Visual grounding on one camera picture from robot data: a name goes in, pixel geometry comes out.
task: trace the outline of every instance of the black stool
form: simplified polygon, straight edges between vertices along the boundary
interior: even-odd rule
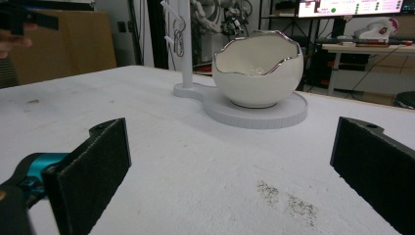
[[[395,107],[415,110],[415,91],[406,91],[397,94],[393,99]]]

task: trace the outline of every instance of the white desk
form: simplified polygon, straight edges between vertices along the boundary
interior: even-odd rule
[[[415,112],[301,93],[302,123],[241,129],[174,97],[180,82],[127,67],[0,90],[0,182],[23,157],[71,152],[90,127],[125,117],[132,167],[92,234],[397,234],[329,161],[340,116],[415,149]],[[37,234],[58,234],[49,202],[30,215]]]
[[[335,62],[330,76],[328,95],[332,95],[335,88],[345,90],[364,90],[384,94],[397,94],[403,91],[415,90],[415,75],[382,73],[356,70],[339,70],[342,53],[415,56],[415,46],[391,45],[390,47],[350,47],[338,44],[323,44],[323,50],[336,53]]]

